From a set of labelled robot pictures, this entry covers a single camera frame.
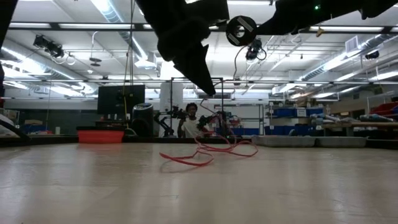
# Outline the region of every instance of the air vent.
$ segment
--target air vent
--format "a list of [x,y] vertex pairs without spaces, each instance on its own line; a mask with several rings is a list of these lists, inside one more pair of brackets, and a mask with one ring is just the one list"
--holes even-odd
[[[209,96],[206,93],[199,93],[198,98],[199,99],[222,99],[223,94],[221,93],[216,93],[213,96]],[[231,94],[230,93],[224,93],[224,99],[231,99]]]
[[358,51],[358,36],[355,36],[346,42],[346,53]]

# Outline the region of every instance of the blue storage bin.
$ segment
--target blue storage bin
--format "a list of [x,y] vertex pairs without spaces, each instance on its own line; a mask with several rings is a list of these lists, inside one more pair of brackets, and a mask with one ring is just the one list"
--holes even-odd
[[306,136],[310,134],[311,126],[296,126],[295,129],[299,136]]
[[271,130],[270,126],[265,126],[264,133],[266,135],[285,135],[283,126],[274,126],[274,130]]
[[291,130],[296,130],[295,126],[284,126],[284,135],[289,135]]
[[277,116],[278,118],[294,116],[294,109],[289,109],[289,108],[276,109],[274,110],[273,115]]
[[323,108],[307,109],[307,116],[311,116],[311,114],[321,114],[321,113],[323,113]]
[[235,135],[259,135],[258,128],[231,128]]

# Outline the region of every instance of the red plastic tub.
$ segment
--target red plastic tub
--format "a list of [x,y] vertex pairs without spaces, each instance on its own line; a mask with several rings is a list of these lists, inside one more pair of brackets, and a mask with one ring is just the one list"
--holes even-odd
[[78,128],[79,143],[90,144],[109,144],[122,143],[124,130],[120,129],[79,129]]

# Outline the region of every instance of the metal frame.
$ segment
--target metal frame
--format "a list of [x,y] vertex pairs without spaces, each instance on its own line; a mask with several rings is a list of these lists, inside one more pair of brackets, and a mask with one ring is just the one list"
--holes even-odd
[[[170,109],[173,108],[173,82],[174,80],[177,78],[172,77],[170,79]],[[187,78],[178,78],[179,80],[186,80],[187,83],[191,83],[191,81],[189,81]],[[221,84],[221,111],[224,112],[224,78],[211,78],[212,80],[219,80],[220,83],[217,84]],[[173,128],[173,119],[172,116],[170,115],[170,127]]]
[[264,119],[265,119],[265,117],[264,117],[264,105],[263,104],[256,103],[256,104],[253,104],[253,105],[239,105],[239,106],[226,105],[225,107],[233,107],[233,106],[235,106],[235,107],[258,106],[259,107],[259,117],[258,118],[241,118],[241,121],[258,121],[259,122],[259,135],[265,135],[265,133],[264,133],[264,124],[265,124]]
[[[95,80],[95,79],[80,79],[80,80],[41,80],[41,79],[18,79],[18,78],[7,78],[4,79],[5,82],[88,82],[88,83],[131,83],[131,82],[139,82],[139,83],[167,83],[170,80]],[[186,78],[174,78],[175,83],[191,83]],[[223,80],[223,83],[240,83],[240,84],[332,84],[332,85],[398,85],[398,82],[328,82],[328,81],[297,81],[297,80],[257,80],[257,81],[236,81],[236,80]]]
[[[316,34],[318,26],[308,26],[301,34]],[[321,26],[323,34],[398,34],[398,26]],[[101,32],[153,32],[145,23],[100,23],[100,22],[12,22],[10,30],[51,30],[51,31],[101,31]],[[225,32],[226,26],[210,27],[212,32]]]

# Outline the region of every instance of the white shirt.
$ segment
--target white shirt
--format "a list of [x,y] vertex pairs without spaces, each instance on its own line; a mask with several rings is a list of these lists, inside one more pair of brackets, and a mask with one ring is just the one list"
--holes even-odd
[[195,138],[198,135],[200,137],[203,137],[202,132],[197,128],[197,125],[199,124],[199,120],[191,120],[187,118],[184,123],[182,124],[181,130],[185,132],[185,137],[186,138]]

